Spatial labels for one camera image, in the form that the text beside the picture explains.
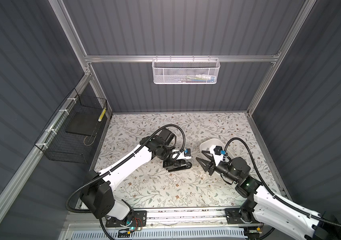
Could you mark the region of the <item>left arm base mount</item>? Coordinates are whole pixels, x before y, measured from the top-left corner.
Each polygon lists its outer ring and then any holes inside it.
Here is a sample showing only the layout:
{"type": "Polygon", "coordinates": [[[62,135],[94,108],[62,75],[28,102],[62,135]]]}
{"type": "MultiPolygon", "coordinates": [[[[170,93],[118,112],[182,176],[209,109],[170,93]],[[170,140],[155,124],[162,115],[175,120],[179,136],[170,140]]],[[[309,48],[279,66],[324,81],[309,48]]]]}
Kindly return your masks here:
{"type": "Polygon", "coordinates": [[[141,231],[146,226],[147,211],[131,210],[126,217],[119,220],[115,217],[105,217],[104,226],[106,228],[123,228],[130,231],[141,231]]]}

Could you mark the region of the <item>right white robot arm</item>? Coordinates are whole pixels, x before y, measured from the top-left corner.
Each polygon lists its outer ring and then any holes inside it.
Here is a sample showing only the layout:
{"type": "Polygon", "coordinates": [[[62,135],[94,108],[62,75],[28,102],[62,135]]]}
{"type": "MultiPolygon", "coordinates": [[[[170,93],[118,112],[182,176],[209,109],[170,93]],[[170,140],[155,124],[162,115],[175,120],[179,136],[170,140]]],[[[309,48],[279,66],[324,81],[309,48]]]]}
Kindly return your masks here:
{"type": "Polygon", "coordinates": [[[220,146],[202,151],[206,160],[197,158],[205,172],[218,173],[246,199],[240,207],[241,220],[256,220],[269,225],[295,240],[341,240],[341,227],[317,220],[320,214],[310,211],[280,195],[249,175],[250,166],[241,158],[232,158],[220,146]]]}

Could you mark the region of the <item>yellow marker pen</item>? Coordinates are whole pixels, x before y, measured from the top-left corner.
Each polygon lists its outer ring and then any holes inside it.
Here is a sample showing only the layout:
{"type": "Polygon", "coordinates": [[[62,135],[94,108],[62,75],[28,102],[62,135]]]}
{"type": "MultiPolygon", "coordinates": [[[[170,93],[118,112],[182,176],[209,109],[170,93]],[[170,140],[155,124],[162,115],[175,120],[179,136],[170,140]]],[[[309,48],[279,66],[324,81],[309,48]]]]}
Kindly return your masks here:
{"type": "Polygon", "coordinates": [[[101,114],[99,115],[98,117],[98,122],[101,122],[103,117],[105,116],[105,113],[106,113],[106,108],[104,108],[101,112],[101,114]]]}

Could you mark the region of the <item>black foam pad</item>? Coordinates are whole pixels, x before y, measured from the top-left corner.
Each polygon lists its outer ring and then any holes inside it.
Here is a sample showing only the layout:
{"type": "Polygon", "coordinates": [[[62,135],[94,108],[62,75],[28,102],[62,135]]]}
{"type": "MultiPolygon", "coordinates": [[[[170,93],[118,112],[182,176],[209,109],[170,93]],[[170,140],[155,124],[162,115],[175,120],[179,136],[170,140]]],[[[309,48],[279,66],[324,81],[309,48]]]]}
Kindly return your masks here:
{"type": "Polygon", "coordinates": [[[76,113],[70,120],[65,132],[90,137],[96,135],[100,125],[101,122],[98,122],[97,115],[76,113]]]}

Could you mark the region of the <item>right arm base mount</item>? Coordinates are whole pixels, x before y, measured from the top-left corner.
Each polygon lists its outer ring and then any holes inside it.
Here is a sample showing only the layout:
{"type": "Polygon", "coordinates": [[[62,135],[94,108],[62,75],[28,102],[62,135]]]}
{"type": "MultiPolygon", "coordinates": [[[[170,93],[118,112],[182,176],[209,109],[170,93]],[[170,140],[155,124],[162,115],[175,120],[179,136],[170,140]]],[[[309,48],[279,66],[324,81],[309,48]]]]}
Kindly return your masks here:
{"type": "Polygon", "coordinates": [[[240,207],[225,208],[224,216],[226,218],[227,223],[230,225],[240,225],[240,224],[255,225],[255,226],[261,225],[261,223],[255,220],[253,217],[251,217],[250,220],[243,220],[240,207]]]}

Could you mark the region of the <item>white oval plastic tray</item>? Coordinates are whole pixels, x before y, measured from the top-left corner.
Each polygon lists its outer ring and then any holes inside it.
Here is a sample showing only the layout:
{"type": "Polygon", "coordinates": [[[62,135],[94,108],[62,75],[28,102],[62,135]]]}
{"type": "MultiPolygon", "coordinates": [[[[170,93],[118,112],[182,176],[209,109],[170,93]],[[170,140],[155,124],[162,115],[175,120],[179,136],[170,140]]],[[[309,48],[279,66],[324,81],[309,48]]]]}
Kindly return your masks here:
{"type": "Polygon", "coordinates": [[[221,147],[222,150],[227,153],[227,156],[225,157],[227,161],[234,159],[234,155],[230,153],[229,150],[224,149],[225,143],[223,143],[220,139],[217,138],[212,138],[201,143],[199,146],[199,150],[201,152],[206,151],[207,154],[206,158],[209,159],[211,162],[214,162],[215,158],[212,156],[211,153],[214,153],[214,148],[216,148],[217,146],[221,147]]]}

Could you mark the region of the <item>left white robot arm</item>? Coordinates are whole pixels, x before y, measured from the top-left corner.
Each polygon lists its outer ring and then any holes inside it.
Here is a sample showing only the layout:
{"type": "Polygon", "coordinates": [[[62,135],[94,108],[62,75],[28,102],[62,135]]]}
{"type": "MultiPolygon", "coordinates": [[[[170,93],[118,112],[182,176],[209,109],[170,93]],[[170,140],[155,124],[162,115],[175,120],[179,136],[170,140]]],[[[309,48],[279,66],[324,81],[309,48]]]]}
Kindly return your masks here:
{"type": "Polygon", "coordinates": [[[156,157],[163,161],[163,167],[169,172],[190,169],[192,163],[188,160],[191,159],[191,150],[176,150],[174,146],[169,146],[174,139],[174,134],[168,137],[154,136],[152,139],[146,137],[115,164],[99,172],[90,171],[85,177],[85,183],[102,174],[106,176],[83,188],[79,195],[81,201],[97,219],[112,217],[129,225],[134,218],[134,210],[124,200],[116,199],[113,191],[136,169],[156,157]]]}

